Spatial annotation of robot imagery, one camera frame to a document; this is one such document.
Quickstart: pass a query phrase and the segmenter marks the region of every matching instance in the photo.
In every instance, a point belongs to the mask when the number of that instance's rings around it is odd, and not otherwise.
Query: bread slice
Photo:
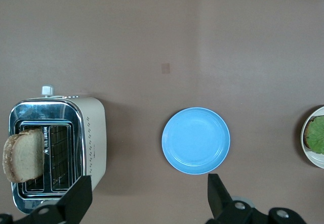
[[[44,135],[41,129],[27,129],[10,136],[4,146],[3,167],[14,183],[33,180],[43,174]]]

